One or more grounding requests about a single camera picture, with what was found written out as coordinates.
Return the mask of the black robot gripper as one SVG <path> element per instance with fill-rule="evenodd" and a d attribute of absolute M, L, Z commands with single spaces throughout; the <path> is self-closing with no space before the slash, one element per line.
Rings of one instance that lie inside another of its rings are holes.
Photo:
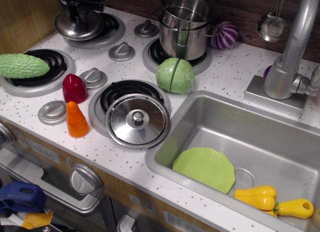
<path fill-rule="evenodd" d="M 67 7 L 67 16 L 71 20 L 80 21 L 88 20 L 89 8 L 95 11 L 102 12 L 104 10 L 104 0 L 59 0 L 70 3 L 75 6 Z"/>

